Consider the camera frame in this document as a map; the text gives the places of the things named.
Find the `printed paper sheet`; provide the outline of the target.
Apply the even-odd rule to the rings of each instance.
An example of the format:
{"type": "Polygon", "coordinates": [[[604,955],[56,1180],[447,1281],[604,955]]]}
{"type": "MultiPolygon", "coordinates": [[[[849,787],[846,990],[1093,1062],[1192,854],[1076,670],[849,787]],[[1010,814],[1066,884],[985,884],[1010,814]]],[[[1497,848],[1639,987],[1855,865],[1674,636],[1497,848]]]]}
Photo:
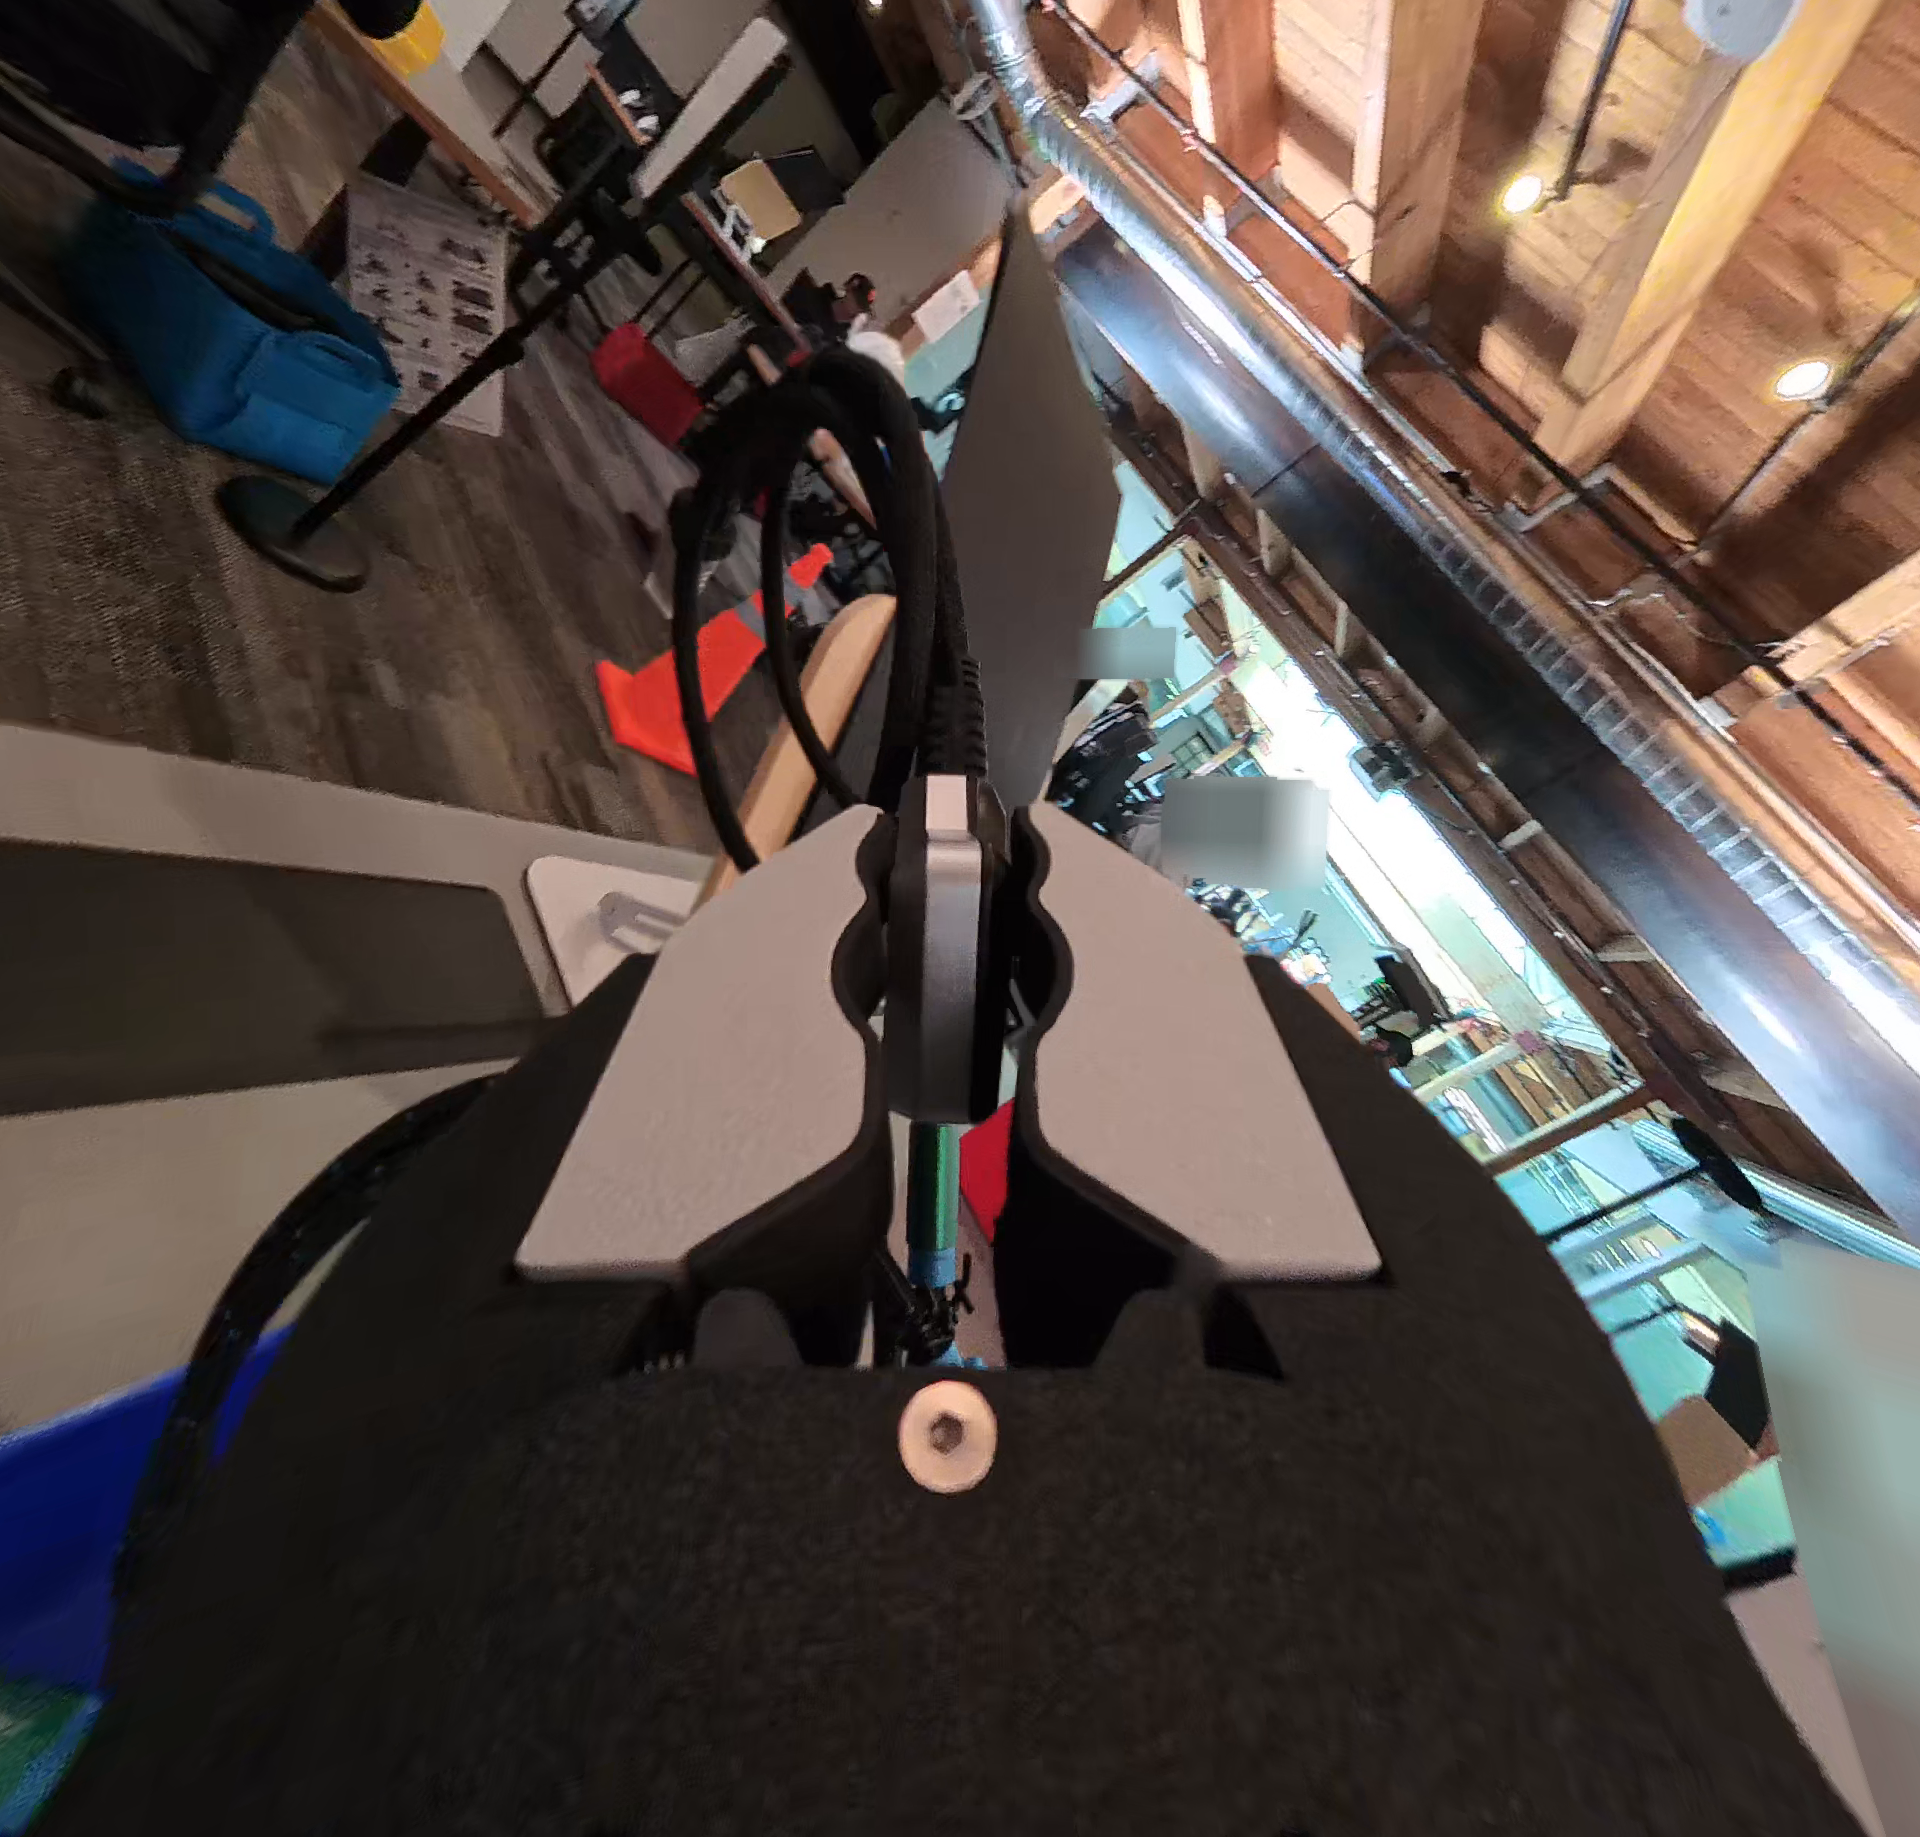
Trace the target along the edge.
{"type": "Polygon", "coordinates": [[[393,412],[417,415],[517,321],[510,224],[353,179],[340,290],[393,363],[393,412]]]}

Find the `blue floor crate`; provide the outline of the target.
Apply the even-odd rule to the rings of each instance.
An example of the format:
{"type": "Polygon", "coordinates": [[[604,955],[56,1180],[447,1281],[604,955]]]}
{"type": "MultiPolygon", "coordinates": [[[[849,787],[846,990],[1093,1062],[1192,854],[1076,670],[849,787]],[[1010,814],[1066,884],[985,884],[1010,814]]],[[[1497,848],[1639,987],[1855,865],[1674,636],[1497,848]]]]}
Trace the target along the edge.
{"type": "Polygon", "coordinates": [[[393,412],[374,321],[227,179],[171,216],[90,198],[56,283],[187,444],[337,485],[393,412]]]}

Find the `blue plastic bin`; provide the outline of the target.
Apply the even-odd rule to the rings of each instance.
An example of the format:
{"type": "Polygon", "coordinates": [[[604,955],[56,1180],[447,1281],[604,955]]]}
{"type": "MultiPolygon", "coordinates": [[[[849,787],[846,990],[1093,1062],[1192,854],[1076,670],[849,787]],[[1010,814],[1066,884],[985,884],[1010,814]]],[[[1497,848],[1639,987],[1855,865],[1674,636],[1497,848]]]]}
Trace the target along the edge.
{"type": "Polygon", "coordinates": [[[113,1562],[187,1368],[0,1432],[0,1677],[90,1691],[113,1562]]]}

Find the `tablet stand with dark board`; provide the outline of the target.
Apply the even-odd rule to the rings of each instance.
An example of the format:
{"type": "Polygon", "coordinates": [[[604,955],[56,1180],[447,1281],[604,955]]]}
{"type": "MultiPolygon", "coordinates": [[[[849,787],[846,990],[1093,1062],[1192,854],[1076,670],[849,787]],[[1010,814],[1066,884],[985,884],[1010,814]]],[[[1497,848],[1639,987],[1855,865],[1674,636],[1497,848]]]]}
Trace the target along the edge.
{"type": "Polygon", "coordinates": [[[849,787],[796,704],[778,604],[762,604],[793,742],[839,805],[875,805],[893,822],[912,781],[976,776],[1010,840],[1010,822],[1043,801],[1113,539],[1110,431],[1021,212],[1002,216],[988,321],[941,476],[926,453],[901,380],[849,346],[809,351],[720,415],[697,485],[672,499],[676,696],[695,696],[697,573],[746,499],[762,499],[758,590],[778,595],[788,488],[809,437],[849,453],[894,617],[870,781],[849,787]]]}

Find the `black office chair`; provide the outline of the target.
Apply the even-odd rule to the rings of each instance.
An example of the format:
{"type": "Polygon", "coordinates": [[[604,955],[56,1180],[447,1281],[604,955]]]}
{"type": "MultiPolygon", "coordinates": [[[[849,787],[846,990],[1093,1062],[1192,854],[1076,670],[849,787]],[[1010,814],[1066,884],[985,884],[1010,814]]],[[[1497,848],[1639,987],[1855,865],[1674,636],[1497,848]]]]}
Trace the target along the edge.
{"type": "MultiPolygon", "coordinates": [[[[197,198],[316,0],[0,0],[6,142],[134,212],[197,198]]],[[[421,0],[337,0],[393,42],[421,0]]]]}

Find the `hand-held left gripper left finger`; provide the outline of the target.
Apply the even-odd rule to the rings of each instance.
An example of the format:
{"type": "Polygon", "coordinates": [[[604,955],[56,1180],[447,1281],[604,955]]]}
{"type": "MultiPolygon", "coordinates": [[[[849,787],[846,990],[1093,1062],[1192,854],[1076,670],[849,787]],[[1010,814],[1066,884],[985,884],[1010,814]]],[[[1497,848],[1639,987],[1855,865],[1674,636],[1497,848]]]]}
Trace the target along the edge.
{"type": "Polygon", "coordinates": [[[875,1059],[893,814],[839,814],[703,896],[643,962],[521,1281],[753,1290],[807,1357],[857,1357],[893,1236],[875,1059]]]}

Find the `black tripod stand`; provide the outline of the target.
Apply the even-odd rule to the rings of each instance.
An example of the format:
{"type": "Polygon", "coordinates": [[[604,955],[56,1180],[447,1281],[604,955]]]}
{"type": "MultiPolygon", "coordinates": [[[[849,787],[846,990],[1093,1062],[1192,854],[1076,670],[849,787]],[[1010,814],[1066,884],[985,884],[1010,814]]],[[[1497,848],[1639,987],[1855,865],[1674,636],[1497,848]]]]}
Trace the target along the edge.
{"type": "Polygon", "coordinates": [[[366,547],[353,539],[353,526],[340,520],[340,508],[393,470],[393,453],[407,453],[438,420],[447,420],[478,380],[496,380],[502,368],[517,368],[527,355],[527,346],[541,334],[541,321],[552,321],[618,254],[618,240],[643,231],[643,216],[657,216],[676,194],[695,194],[697,167],[726,142],[726,131],[741,131],[788,78],[788,53],[741,89],[741,97],[720,97],[720,78],[703,78],[676,117],[637,142],[629,115],[604,104],[604,131],[595,167],[579,167],[565,179],[565,194],[552,198],[552,212],[521,240],[510,290],[521,290],[521,280],[533,264],[544,264],[562,254],[565,231],[579,231],[579,257],[552,264],[552,283],[521,305],[510,318],[510,333],[468,355],[468,368],[438,389],[421,412],[407,412],[366,453],[353,453],[322,493],[300,493],[279,476],[230,476],[220,488],[220,517],[227,526],[263,552],[279,573],[295,573],[300,590],[322,595],[353,595],[366,584],[366,547]]]}

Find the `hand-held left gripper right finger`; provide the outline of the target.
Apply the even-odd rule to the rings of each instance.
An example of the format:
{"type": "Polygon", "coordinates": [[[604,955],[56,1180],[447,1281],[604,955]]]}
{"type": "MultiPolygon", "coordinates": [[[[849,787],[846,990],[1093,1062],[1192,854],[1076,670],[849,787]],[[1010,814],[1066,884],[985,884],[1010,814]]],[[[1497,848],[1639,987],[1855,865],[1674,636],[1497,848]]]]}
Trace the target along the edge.
{"type": "Polygon", "coordinates": [[[1027,1039],[1002,1150],[1002,1348],[1093,1357],[1134,1293],[1362,1290],[1377,1242],[1260,987],[1177,878],[1015,814],[1027,1039]]]}

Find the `black braided cable green plug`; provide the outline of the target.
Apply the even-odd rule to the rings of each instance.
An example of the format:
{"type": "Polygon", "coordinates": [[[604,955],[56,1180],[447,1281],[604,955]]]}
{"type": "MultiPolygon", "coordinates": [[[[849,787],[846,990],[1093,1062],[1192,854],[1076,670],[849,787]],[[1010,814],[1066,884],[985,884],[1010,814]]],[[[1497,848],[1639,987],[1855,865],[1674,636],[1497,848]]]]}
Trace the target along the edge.
{"type": "MultiPolygon", "coordinates": [[[[227,1293],[209,1302],[197,1348],[179,1377],[179,1394],[155,1420],[144,1455],[128,1539],[113,1562],[113,1608],[128,1614],[138,1583],[155,1570],[162,1548],[179,1539],[197,1481],[209,1475],[209,1432],[251,1364],[254,1332],[286,1313],[286,1302],[374,1216],[388,1180],[486,1096],[496,1077],[468,1077],[429,1091],[421,1104],[393,1113],[340,1159],[332,1159],[241,1248],[227,1293]]],[[[912,1124],[912,1176],[901,1176],[901,1260],[893,1248],[870,1255],[870,1357],[875,1368],[927,1368],[954,1364],[954,1320],[971,1313],[971,1248],[954,1242],[961,1222],[961,1176],[954,1176],[954,1133],[912,1124]]]]}

